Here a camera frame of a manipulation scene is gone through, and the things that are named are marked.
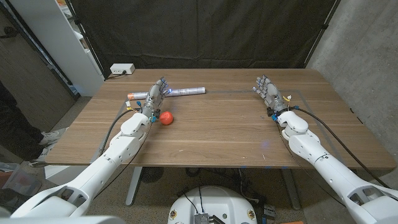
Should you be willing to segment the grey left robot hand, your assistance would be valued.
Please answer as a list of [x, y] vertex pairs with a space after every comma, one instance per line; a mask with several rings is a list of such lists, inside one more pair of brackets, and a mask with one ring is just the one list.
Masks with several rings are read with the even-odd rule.
[[146, 115], [149, 119], [153, 117], [158, 118], [163, 100], [170, 92], [171, 90], [164, 77], [157, 80], [146, 95], [142, 114]]

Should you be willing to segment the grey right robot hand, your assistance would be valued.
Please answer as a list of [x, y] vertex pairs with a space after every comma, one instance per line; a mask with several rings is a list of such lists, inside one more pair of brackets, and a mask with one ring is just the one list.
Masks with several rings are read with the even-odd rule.
[[268, 77], [265, 75], [257, 77], [256, 84], [257, 87], [252, 89], [264, 100], [268, 117], [279, 116], [288, 110], [280, 91]]

